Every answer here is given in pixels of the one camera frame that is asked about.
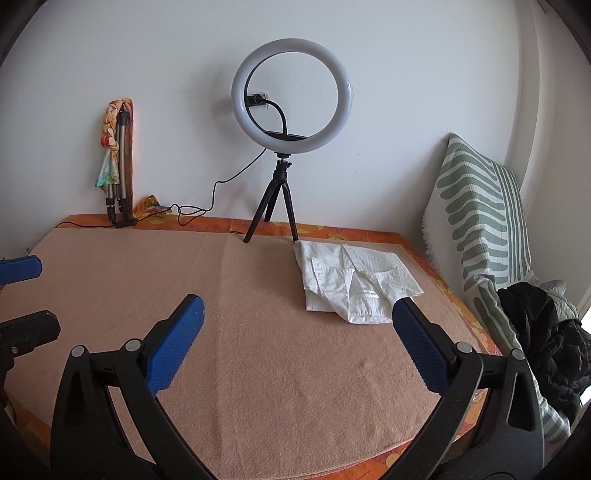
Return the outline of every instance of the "orange floral tablecloth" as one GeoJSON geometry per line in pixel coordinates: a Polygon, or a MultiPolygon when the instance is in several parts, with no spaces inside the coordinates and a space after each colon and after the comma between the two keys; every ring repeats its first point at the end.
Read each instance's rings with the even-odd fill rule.
{"type": "MultiPolygon", "coordinates": [[[[183,217],[182,222],[186,223],[190,218],[183,217]]],[[[59,228],[81,228],[73,223],[84,226],[104,226],[108,227],[111,224],[106,215],[103,214],[85,214],[85,215],[71,215],[65,222],[61,223],[59,228]]],[[[217,232],[217,233],[241,233],[245,234],[250,225],[250,220],[235,220],[227,218],[214,217],[199,217],[191,220],[186,225],[181,225],[177,221],[176,215],[159,215],[150,216],[138,222],[132,229],[143,230],[174,230],[174,231],[190,231],[190,232],[217,232]]],[[[411,255],[415,262],[429,275],[431,280],[438,286],[447,299],[456,308],[464,322],[470,327],[474,335],[480,341],[482,347],[487,353],[492,355],[500,355],[500,352],[492,339],[487,334],[486,330],[471,314],[470,310],[462,303],[462,301],[451,291],[449,286],[441,279],[437,272],[433,269],[425,259],[419,255],[414,248],[398,233],[390,232],[374,232],[370,230],[358,230],[353,228],[337,228],[330,226],[305,225],[299,223],[298,233],[306,238],[323,238],[332,240],[345,240],[352,242],[371,242],[371,243],[386,243],[399,244],[411,255]]],[[[255,235],[287,235],[291,236],[291,230],[288,223],[281,222],[261,222],[255,235]]],[[[466,416],[464,425],[460,429],[458,437],[467,433],[475,424],[485,400],[485,393],[479,391],[475,396],[470,410],[466,416]]],[[[22,408],[18,403],[15,403],[17,416],[21,419],[21,431],[28,430],[33,432],[38,439],[41,439],[45,445],[49,444],[50,428],[37,419],[34,415],[22,408]]],[[[395,449],[378,455],[370,460],[366,460],[357,465],[340,470],[338,472],[330,473],[318,477],[322,480],[374,480],[382,476],[386,470],[402,455],[410,442],[396,447],[395,449]]]]}

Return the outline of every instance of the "black cable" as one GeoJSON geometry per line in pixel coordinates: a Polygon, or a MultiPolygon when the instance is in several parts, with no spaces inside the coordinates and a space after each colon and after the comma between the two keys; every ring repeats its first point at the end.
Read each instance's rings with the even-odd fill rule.
{"type": "Polygon", "coordinates": [[[259,99],[259,101],[261,103],[266,103],[267,105],[275,107],[275,109],[279,112],[279,115],[281,116],[281,123],[283,124],[283,134],[287,135],[287,120],[285,119],[285,114],[283,113],[283,110],[281,110],[281,107],[272,100],[268,100],[266,98],[261,98],[259,99]]]}
{"type": "Polygon", "coordinates": [[[115,227],[115,225],[81,225],[79,223],[74,223],[74,222],[60,222],[54,228],[57,228],[60,225],[64,225],[64,223],[68,223],[69,225],[76,225],[81,228],[114,228],[115,227]]]}
{"type": "MultiPolygon", "coordinates": [[[[213,184],[213,191],[212,191],[212,205],[209,208],[201,208],[201,207],[195,207],[194,205],[179,205],[178,203],[173,203],[170,207],[166,207],[164,210],[159,210],[158,212],[153,212],[150,213],[149,215],[146,215],[145,217],[141,218],[140,220],[138,220],[138,222],[142,222],[143,220],[146,220],[146,218],[150,218],[154,215],[160,215],[162,213],[166,213],[169,212],[173,209],[173,207],[176,207],[177,209],[177,222],[180,226],[185,226],[190,224],[193,220],[195,220],[196,218],[199,218],[203,215],[205,215],[207,212],[211,212],[213,210],[213,205],[215,203],[215,195],[216,195],[216,187],[219,183],[228,183],[229,181],[234,180],[236,177],[238,177],[240,174],[242,174],[244,171],[246,171],[247,168],[250,168],[254,162],[256,162],[259,158],[262,157],[263,153],[265,153],[267,151],[266,148],[263,148],[262,152],[259,153],[254,160],[252,160],[246,167],[244,167],[241,171],[239,171],[238,173],[236,173],[234,176],[230,177],[227,180],[218,180],[217,182],[215,182],[213,184]],[[183,209],[184,208],[192,208],[195,211],[191,212],[191,213],[183,213],[183,209]],[[188,216],[188,215],[194,215],[193,218],[191,218],[188,222],[186,223],[181,223],[181,217],[182,216],[188,216]]],[[[60,222],[58,223],[55,228],[59,227],[60,225],[64,225],[65,223],[68,223],[69,225],[76,225],[79,226],[81,228],[114,228],[115,225],[81,225],[79,223],[74,223],[74,222],[68,222],[68,221],[64,221],[64,222],[60,222]]]]}
{"type": "Polygon", "coordinates": [[[254,159],[254,160],[252,160],[252,161],[251,161],[251,162],[250,162],[250,163],[249,163],[249,164],[248,164],[246,167],[244,167],[244,168],[243,168],[241,171],[239,171],[238,173],[236,173],[234,176],[230,177],[230,178],[229,178],[229,179],[227,179],[227,180],[218,180],[216,183],[214,183],[214,184],[213,184],[213,191],[212,191],[212,205],[211,205],[211,207],[209,207],[209,208],[201,208],[201,207],[195,207],[195,206],[193,206],[193,205],[182,205],[182,206],[178,207],[178,205],[177,205],[177,207],[178,207],[178,217],[177,217],[177,222],[178,222],[178,224],[179,224],[180,226],[185,226],[185,225],[188,225],[188,224],[190,224],[190,223],[191,223],[193,220],[195,220],[196,218],[199,218],[199,217],[201,217],[201,216],[205,215],[207,212],[211,212],[211,211],[213,210],[213,205],[214,205],[214,202],[215,202],[215,196],[216,196],[216,187],[218,186],[218,184],[220,184],[220,183],[228,183],[229,181],[232,181],[232,180],[234,180],[234,179],[235,179],[236,177],[238,177],[238,176],[239,176],[241,173],[243,173],[243,172],[244,172],[244,171],[245,171],[247,168],[249,168],[251,165],[253,165],[253,163],[254,163],[254,162],[256,162],[256,161],[257,161],[259,158],[261,158],[261,157],[262,157],[262,155],[263,155],[263,153],[265,153],[266,151],[267,151],[267,149],[266,149],[266,148],[263,148],[263,149],[262,149],[262,152],[261,152],[261,153],[259,153],[259,154],[258,154],[258,155],[255,157],[255,159],[254,159]],[[181,213],[181,210],[182,210],[183,208],[192,208],[192,209],[195,209],[195,211],[194,211],[194,212],[192,212],[192,213],[188,213],[188,214],[187,214],[187,213],[184,213],[184,214],[183,214],[183,213],[181,213]],[[197,212],[201,212],[201,213],[200,213],[199,215],[195,215],[195,216],[194,216],[193,218],[191,218],[191,219],[190,219],[188,222],[186,222],[186,223],[181,223],[181,221],[180,221],[180,217],[181,217],[181,215],[194,215],[194,214],[195,214],[195,213],[197,213],[197,212]]]}

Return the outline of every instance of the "tripod leg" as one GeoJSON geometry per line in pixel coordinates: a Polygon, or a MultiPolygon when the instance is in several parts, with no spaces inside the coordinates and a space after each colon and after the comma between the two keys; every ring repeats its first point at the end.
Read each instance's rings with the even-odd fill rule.
{"type": "Polygon", "coordinates": [[[271,215],[273,215],[273,208],[275,208],[275,203],[277,202],[277,197],[279,196],[279,190],[281,190],[281,186],[277,184],[275,191],[273,192],[273,196],[271,200],[269,200],[269,205],[267,205],[267,212],[265,214],[265,221],[271,221],[271,215]]]}
{"type": "Polygon", "coordinates": [[[279,184],[277,183],[276,180],[274,180],[274,179],[271,180],[271,182],[269,183],[269,186],[265,190],[264,195],[262,196],[262,199],[261,199],[261,202],[259,203],[258,208],[256,209],[255,216],[252,218],[251,225],[250,225],[250,227],[248,227],[248,232],[246,233],[246,236],[244,237],[244,243],[247,244],[249,241],[251,241],[251,238],[255,233],[256,226],[258,225],[258,222],[261,221],[262,214],[265,213],[265,208],[269,204],[271,197],[273,196],[273,194],[275,193],[275,191],[277,189],[279,189],[279,184]]]}
{"type": "Polygon", "coordinates": [[[290,186],[287,182],[281,185],[283,187],[283,198],[285,199],[285,208],[287,209],[287,217],[290,220],[291,236],[294,242],[298,240],[297,227],[296,227],[296,216],[294,215],[294,206],[291,202],[290,186]]]}

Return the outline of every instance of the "wall outlet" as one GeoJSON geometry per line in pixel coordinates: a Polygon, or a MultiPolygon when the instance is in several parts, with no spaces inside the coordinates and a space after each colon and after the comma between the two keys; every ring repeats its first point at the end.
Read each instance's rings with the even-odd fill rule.
{"type": "Polygon", "coordinates": [[[266,93],[253,93],[246,96],[246,106],[263,106],[266,105],[262,100],[268,100],[269,96],[266,93]]]}

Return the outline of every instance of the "folded shirt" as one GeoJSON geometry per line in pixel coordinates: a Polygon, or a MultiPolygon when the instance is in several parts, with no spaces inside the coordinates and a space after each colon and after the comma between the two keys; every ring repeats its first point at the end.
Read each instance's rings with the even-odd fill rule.
{"type": "Polygon", "coordinates": [[[393,253],[345,244],[294,244],[306,293],[306,310],[336,312],[350,323],[392,322],[392,308],[423,293],[393,253]]]}

